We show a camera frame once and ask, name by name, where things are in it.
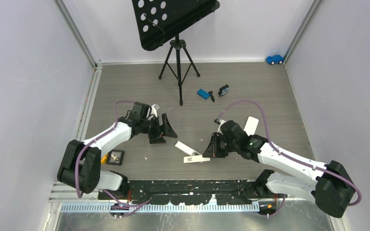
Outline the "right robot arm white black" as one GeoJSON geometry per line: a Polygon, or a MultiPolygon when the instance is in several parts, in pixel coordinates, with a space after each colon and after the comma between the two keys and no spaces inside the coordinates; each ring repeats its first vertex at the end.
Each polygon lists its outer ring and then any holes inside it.
{"type": "Polygon", "coordinates": [[[237,153],[244,159],[278,168],[287,175],[266,169],[256,179],[259,196],[291,195],[314,203],[329,216],[342,218],[346,209],[353,206],[351,199],[356,193],[344,166],[334,160],[326,164],[307,159],[275,145],[255,133],[258,122],[250,116],[242,128],[233,120],[215,119],[218,130],[211,134],[202,156],[224,158],[237,153]]]}

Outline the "white remote control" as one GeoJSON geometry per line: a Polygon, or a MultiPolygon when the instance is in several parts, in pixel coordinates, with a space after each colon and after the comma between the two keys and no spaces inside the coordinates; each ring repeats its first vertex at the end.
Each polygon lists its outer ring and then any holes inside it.
{"type": "Polygon", "coordinates": [[[201,155],[199,152],[195,151],[194,149],[190,148],[189,146],[187,146],[186,144],[180,141],[178,141],[174,146],[176,149],[180,150],[181,152],[183,152],[184,154],[188,156],[201,155]]]}

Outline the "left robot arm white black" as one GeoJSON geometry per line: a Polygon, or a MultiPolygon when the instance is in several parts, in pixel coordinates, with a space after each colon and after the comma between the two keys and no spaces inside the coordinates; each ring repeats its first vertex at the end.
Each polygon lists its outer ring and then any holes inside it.
{"type": "Polygon", "coordinates": [[[101,159],[120,144],[139,134],[148,136],[150,144],[166,143],[165,137],[177,138],[166,113],[158,116],[157,105],[134,102],[131,110],[106,130],[84,141],[71,140],[65,149],[57,180],[76,190],[77,196],[94,190],[109,191],[115,198],[128,195],[127,178],[101,169],[101,159]]]}

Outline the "white rectangular box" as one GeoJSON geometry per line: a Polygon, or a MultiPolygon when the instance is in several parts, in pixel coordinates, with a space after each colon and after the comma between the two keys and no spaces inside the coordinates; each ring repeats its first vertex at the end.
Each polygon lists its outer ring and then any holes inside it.
{"type": "Polygon", "coordinates": [[[211,159],[208,157],[203,157],[201,155],[186,156],[183,158],[183,163],[202,163],[208,162],[211,159]]]}

